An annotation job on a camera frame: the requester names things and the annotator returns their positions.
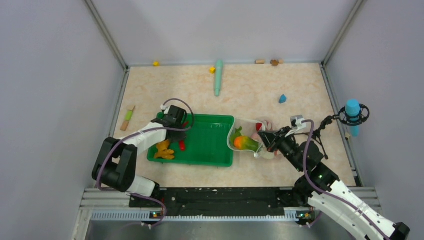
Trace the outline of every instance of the white wall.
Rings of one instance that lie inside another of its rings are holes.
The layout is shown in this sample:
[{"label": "white wall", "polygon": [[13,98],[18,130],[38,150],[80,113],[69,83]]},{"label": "white wall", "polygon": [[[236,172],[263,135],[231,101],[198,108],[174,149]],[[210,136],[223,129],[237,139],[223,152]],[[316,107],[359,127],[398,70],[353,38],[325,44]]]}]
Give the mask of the white wall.
[{"label": "white wall", "polygon": [[328,66],[340,105],[370,109],[353,139],[361,178],[409,239],[423,238],[423,60],[424,1],[369,0]]},{"label": "white wall", "polygon": [[94,0],[129,65],[320,62],[355,0]]},{"label": "white wall", "polygon": [[83,1],[0,5],[0,239],[70,239],[123,71]]}]

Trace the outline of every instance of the blue microphone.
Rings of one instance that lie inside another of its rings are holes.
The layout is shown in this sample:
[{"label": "blue microphone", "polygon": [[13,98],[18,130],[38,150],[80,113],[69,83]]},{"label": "blue microphone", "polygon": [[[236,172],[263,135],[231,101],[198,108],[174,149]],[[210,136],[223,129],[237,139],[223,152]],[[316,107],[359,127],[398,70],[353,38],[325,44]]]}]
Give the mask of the blue microphone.
[{"label": "blue microphone", "polygon": [[[359,105],[358,100],[356,99],[349,99],[346,102],[345,107],[346,114],[349,117],[356,117],[361,112],[361,107]],[[352,121],[357,121],[359,118],[352,118]],[[351,126],[350,127],[350,133],[353,137],[357,137],[359,135],[359,126]]]}]

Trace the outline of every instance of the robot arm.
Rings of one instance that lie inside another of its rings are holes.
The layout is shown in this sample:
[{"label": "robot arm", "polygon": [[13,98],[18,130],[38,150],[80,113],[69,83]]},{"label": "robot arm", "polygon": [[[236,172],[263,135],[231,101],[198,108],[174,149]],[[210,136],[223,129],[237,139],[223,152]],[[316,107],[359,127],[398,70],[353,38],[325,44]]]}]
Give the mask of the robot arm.
[{"label": "robot arm", "polygon": [[[153,191],[159,188],[159,184],[136,175],[137,156],[165,140],[177,142],[184,139],[186,134],[183,130],[183,122],[186,118],[187,112],[184,109],[171,105],[163,108],[163,118],[153,119],[139,131],[121,139],[106,138],[94,165],[92,178],[96,180],[101,174],[100,183],[102,184],[123,193],[129,192],[150,197]],[[112,158],[119,158],[119,163],[112,162]]]},{"label": "robot arm", "polygon": [[303,120],[302,116],[292,117],[292,127],[258,132],[269,152],[280,151],[299,172],[305,172],[304,166],[307,168],[311,182],[304,175],[293,188],[300,205],[322,211],[356,239],[407,239],[410,229],[404,223],[394,223],[379,215],[353,194],[339,176],[321,162],[324,155],[313,141],[309,142],[308,149],[306,142],[300,146],[296,143],[293,134],[302,128]]}]

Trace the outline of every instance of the clear plastic bag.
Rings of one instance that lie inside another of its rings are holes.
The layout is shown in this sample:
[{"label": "clear plastic bag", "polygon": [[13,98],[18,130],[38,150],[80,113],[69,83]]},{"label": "clear plastic bag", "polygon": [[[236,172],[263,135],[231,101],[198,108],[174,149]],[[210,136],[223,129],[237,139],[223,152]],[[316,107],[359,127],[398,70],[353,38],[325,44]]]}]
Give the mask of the clear plastic bag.
[{"label": "clear plastic bag", "polygon": [[[251,152],[253,153],[255,158],[260,158],[263,155],[264,151],[266,152],[267,150],[266,149],[264,150],[264,144],[262,143],[261,138],[258,135],[257,128],[256,128],[257,124],[261,124],[260,130],[262,131],[266,130],[265,124],[261,121],[245,119],[245,118],[236,118],[231,130],[229,131],[229,134],[226,140],[228,147],[231,150],[237,151],[237,152]],[[231,135],[233,135],[236,132],[236,130],[239,129],[240,127],[242,127],[241,134],[243,136],[250,137],[256,142],[258,142],[259,148],[257,151],[248,150],[248,149],[240,150],[234,146],[233,142],[230,141]]]},{"label": "clear plastic bag", "polygon": [[[252,120],[252,119],[246,119],[246,118],[236,118],[233,126],[231,127],[231,130],[229,131],[228,137],[227,137],[227,145],[228,147],[236,152],[250,152],[253,154],[253,156],[256,159],[263,158],[263,159],[273,159],[276,154],[268,152],[266,147],[264,146],[264,143],[261,140],[261,137],[258,135],[257,131],[257,124],[261,124],[259,130],[261,131],[272,131],[273,130],[273,124],[272,122],[266,118],[261,117],[258,120]],[[258,142],[259,148],[257,151],[253,150],[240,150],[234,146],[234,143],[231,142],[230,137],[236,132],[237,129],[242,127],[241,134],[243,136],[248,136],[254,141]]]}]

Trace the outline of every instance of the microphone stand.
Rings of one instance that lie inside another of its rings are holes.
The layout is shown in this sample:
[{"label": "microphone stand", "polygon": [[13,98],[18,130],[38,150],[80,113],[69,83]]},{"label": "microphone stand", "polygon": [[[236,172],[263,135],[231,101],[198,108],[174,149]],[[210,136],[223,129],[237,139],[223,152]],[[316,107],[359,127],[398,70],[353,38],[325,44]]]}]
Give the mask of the microphone stand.
[{"label": "microphone stand", "polygon": [[[368,118],[370,117],[370,110],[368,109],[367,106],[363,105],[363,104],[359,104],[360,106],[360,112],[358,115],[356,116],[349,116],[346,113],[346,109],[345,107],[342,107],[340,109],[340,111],[338,112],[338,114],[336,115],[330,115],[327,116],[319,125],[319,128],[317,130],[314,130],[312,133],[312,139],[315,140],[322,148],[322,151],[324,152],[324,158],[326,160],[329,159],[329,156],[326,153],[326,149],[324,148],[323,145],[323,141],[321,140],[321,131],[326,129],[326,127],[330,124],[333,123],[334,120],[339,120],[341,124],[346,125],[346,126],[358,126],[361,125],[363,123],[365,123]],[[294,135],[306,135],[308,136],[309,133],[296,133]]]}]

